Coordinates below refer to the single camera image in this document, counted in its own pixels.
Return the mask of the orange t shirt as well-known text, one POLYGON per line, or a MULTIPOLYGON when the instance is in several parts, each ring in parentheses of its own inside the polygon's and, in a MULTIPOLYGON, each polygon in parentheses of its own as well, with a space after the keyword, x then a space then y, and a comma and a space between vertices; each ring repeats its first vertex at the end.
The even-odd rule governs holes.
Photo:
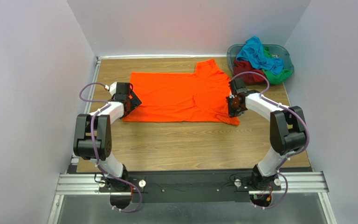
POLYGON ((132 72, 130 83, 141 105, 125 122, 221 122, 238 126, 228 115, 230 77, 215 60, 196 63, 192 73, 132 72))

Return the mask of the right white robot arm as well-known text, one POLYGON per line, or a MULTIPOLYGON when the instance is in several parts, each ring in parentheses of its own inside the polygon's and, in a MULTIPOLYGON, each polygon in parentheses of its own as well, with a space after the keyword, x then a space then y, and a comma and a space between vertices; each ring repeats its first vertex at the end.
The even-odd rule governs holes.
POLYGON ((256 90, 248 90, 241 78, 229 82, 230 94, 226 98, 229 117, 238 117, 252 110, 269 121, 270 149, 252 169, 250 185, 254 189, 266 188, 277 171, 291 155, 302 150, 308 140, 303 111, 298 106, 277 103, 256 90))

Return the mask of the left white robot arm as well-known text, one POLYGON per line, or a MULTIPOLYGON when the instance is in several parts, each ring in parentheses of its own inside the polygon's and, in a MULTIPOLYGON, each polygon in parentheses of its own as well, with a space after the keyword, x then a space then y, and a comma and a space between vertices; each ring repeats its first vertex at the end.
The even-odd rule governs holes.
POLYGON ((128 171, 112 153, 111 125, 128 116, 141 105, 133 84, 114 82, 103 86, 111 98, 94 112, 79 114, 76 118, 73 152, 75 156, 91 161, 103 174, 102 183, 120 192, 138 188, 129 181, 128 171))

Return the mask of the dark red t shirt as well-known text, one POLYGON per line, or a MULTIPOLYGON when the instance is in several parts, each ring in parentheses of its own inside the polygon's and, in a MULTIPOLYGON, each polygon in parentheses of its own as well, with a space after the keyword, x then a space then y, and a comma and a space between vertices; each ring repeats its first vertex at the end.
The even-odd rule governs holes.
POLYGON ((245 84, 255 85, 265 83, 266 75, 262 70, 258 70, 253 68, 249 61, 237 61, 234 60, 233 64, 233 73, 234 75, 238 75, 243 73, 240 78, 243 79, 245 84))

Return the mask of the green t shirt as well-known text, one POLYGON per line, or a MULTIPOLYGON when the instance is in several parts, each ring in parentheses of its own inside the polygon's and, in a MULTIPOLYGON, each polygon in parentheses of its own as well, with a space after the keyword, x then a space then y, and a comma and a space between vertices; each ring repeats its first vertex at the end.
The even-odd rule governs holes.
POLYGON ((269 65, 264 65, 262 71, 270 84, 280 84, 292 76, 293 72, 284 67, 284 60, 270 53, 270 47, 264 46, 263 53, 269 65))

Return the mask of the blue t shirt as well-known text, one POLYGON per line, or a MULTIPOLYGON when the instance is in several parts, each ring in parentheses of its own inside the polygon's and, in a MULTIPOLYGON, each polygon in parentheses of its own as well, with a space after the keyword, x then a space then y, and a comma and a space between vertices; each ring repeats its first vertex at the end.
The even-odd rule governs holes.
POLYGON ((253 36, 246 40, 245 45, 236 55, 236 60, 248 61, 254 69, 268 70, 278 75, 284 69, 284 61, 280 58, 269 58, 264 54, 264 47, 259 37, 253 36))

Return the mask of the translucent blue plastic basket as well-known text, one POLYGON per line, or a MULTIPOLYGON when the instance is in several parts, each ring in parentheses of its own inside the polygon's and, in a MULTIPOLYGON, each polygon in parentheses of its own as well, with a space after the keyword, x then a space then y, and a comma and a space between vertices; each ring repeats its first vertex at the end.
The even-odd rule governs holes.
MULTIPOLYGON (((226 57, 227 65, 228 65, 229 71, 231 72, 231 74, 233 76, 234 76, 234 73, 233 73, 234 60, 244 45, 245 44, 234 44, 234 45, 230 46, 227 50, 227 57, 226 57)), ((274 56, 277 56, 277 57, 283 59, 284 67, 286 69, 290 69, 294 74, 295 67, 291 61, 289 52, 284 47, 282 47, 280 45, 276 45, 276 44, 263 44, 263 46, 270 47, 270 53, 274 56)))

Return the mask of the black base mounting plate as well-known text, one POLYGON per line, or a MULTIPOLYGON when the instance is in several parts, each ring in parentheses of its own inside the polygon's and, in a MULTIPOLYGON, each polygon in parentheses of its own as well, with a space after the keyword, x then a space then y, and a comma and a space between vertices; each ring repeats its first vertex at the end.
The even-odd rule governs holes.
POLYGON ((146 203, 250 203, 272 194, 314 190, 311 168, 285 168, 264 189, 250 185, 251 174, 251 169, 129 172, 129 181, 138 189, 120 192, 106 187, 101 173, 64 174, 59 177, 56 192, 108 196, 111 205, 124 208, 146 203))

